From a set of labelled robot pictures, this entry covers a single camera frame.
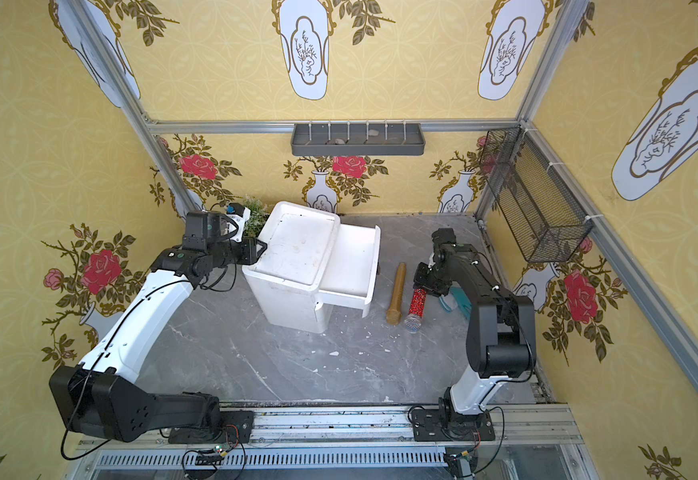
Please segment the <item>small green potted plant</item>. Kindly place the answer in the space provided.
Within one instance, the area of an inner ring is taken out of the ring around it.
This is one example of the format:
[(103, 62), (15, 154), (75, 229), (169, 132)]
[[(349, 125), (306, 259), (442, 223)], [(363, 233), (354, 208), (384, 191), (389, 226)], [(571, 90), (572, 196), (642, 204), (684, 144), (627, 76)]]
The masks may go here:
[(250, 217), (245, 224), (245, 236), (257, 237), (265, 226), (270, 208), (256, 197), (246, 196), (241, 204), (250, 211)]

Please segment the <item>teal gardening glove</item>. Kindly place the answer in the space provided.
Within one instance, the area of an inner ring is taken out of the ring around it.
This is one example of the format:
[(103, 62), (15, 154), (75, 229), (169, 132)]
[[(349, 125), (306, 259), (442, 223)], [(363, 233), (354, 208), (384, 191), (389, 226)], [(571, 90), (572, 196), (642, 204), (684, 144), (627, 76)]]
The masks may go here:
[(466, 320), (471, 318), (472, 303), (458, 285), (452, 286), (446, 295), (441, 296), (439, 303), (448, 313), (459, 312)]

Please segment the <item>red glitter microphone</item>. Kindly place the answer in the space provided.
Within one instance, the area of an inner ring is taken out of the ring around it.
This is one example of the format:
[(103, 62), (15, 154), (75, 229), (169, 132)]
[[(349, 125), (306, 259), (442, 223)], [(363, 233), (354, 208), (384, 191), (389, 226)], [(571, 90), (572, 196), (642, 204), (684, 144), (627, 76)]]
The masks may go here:
[(403, 320), (405, 328), (412, 332), (418, 332), (423, 324), (427, 293), (422, 288), (416, 288), (413, 292), (408, 314)]

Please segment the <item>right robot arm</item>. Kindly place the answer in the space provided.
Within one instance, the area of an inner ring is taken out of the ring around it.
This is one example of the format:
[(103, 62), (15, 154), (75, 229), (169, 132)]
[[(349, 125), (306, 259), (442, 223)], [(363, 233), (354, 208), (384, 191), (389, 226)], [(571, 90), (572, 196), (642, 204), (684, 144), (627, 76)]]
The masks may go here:
[(414, 287), (432, 297), (445, 297), (458, 285), (471, 304), (465, 340), (467, 366), (443, 398), (454, 416), (484, 413), (505, 385), (525, 383), (536, 365), (533, 301), (504, 287), (480, 260), (480, 252), (461, 243), (451, 228), (432, 234), (433, 259), (422, 262)]

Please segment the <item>grey wall shelf tray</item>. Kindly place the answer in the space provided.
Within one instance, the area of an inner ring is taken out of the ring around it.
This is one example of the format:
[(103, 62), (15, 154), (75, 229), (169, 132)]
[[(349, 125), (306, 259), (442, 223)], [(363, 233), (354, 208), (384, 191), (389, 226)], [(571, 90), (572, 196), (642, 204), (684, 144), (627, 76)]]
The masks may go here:
[(421, 124), (408, 121), (297, 123), (291, 135), (295, 156), (421, 156), (426, 144)]

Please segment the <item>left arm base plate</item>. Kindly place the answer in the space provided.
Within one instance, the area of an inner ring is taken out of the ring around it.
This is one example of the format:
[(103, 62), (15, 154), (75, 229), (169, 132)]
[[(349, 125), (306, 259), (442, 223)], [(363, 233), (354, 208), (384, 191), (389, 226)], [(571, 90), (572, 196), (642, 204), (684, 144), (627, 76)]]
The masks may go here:
[(228, 410), (211, 414), (208, 426), (200, 428), (176, 428), (170, 431), (169, 444), (209, 444), (230, 441), (232, 444), (248, 443), (254, 427), (252, 410)]

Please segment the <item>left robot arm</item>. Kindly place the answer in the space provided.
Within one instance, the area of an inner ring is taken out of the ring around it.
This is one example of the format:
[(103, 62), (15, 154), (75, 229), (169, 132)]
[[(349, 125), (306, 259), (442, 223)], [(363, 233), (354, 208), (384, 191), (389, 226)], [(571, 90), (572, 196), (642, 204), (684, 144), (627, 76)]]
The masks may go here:
[(76, 366), (58, 367), (49, 387), (67, 432), (132, 442), (152, 430), (186, 430), (213, 439), (224, 428), (217, 397), (156, 394), (137, 386), (141, 368), (170, 318), (196, 289), (215, 290), (216, 269), (255, 264), (265, 242), (245, 235), (251, 213), (191, 211), (179, 245), (152, 263), (133, 302)]

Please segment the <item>white three-drawer cabinet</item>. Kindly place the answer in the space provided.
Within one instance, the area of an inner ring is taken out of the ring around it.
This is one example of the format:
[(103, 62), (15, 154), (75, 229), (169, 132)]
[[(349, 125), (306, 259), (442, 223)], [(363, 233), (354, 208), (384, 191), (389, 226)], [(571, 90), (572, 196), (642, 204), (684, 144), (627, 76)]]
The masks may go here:
[(258, 239), (267, 244), (256, 263), (242, 272), (267, 321), (275, 326), (322, 334), (332, 309), (319, 287), (337, 241), (338, 215), (281, 201)]

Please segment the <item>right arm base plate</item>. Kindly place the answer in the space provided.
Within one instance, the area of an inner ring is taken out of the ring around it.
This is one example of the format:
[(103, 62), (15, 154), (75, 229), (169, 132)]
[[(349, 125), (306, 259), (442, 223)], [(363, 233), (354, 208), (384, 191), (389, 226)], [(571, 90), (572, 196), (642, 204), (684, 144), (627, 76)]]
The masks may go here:
[(472, 442), (496, 439), (493, 422), (488, 413), (462, 415), (444, 408), (429, 409), (412, 406), (407, 419), (416, 442)]

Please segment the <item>white top drawer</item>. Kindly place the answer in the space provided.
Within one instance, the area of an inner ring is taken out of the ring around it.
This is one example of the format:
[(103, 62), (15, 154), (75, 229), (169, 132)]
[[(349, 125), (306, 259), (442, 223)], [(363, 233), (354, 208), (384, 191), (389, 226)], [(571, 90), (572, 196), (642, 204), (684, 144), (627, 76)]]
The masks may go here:
[(381, 228), (341, 225), (318, 289), (324, 304), (370, 312), (378, 271)]

